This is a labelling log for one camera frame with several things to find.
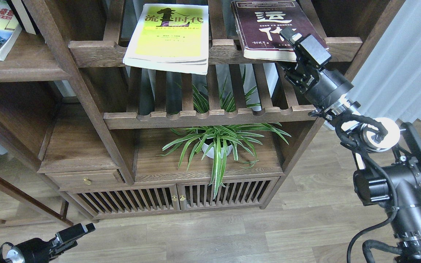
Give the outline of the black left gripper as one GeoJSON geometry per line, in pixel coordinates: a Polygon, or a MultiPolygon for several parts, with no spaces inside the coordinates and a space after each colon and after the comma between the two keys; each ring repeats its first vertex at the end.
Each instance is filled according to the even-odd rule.
{"type": "Polygon", "coordinates": [[[11,248],[12,263],[48,263],[72,248],[72,242],[95,231],[93,223],[76,224],[55,234],[56,238],[43,241],[33,238],[11,248]]]}

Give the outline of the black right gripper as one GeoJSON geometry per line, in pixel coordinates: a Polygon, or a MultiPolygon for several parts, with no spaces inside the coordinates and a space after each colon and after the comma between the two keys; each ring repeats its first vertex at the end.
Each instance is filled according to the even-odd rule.
{"type": "Polygon", "coordinates": [[[277,62],[285,73],[285,79],[314,106],[331,109],[346,98],[353,84],[338,70],[328,70],[325,65],[331,60],[330,53],[313,35],[303,37],[290,27],[280,31],[296,55],[296,62],[277,62]]]}

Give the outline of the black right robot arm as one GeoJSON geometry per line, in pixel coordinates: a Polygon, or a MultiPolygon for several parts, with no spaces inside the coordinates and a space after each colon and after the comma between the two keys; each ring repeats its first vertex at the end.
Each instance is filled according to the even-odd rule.
{"type": "Polygon", "coordinates": [[[281,62],[285,79],[315,106],[310,113],[334,128],[345,148],[353,153],[357,170],[354,191],[363,205],[379,205],[388,218],[356,234],[349,243],[351,261],[355,241],[387,224],[398,239],[397,246],[367,240],[364,258],[374,263],[372,249],[395,254],[396,263],[421,263],[421,138],[414,126],[400,126],[389,118],[360,115],[359,103],[346,96],[353,85],[338,70],[328,70],[329,52],[311,34],[301,35],[286,27],[280,35],[292,46],[297,63],[281,62]]]}

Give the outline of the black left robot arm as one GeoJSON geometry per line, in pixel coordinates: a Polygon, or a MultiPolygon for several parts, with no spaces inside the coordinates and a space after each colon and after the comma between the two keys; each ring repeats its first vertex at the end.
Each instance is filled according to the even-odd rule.
{"type": "Polygon", "coordinates": [[[0,246],[0,263],[48,263],[76,247],[79,238],[93,231],[93,223],[85,226],[76,224],[55,233],[50,241],[32,238],[17,245],[3,243],[0,246]]]}

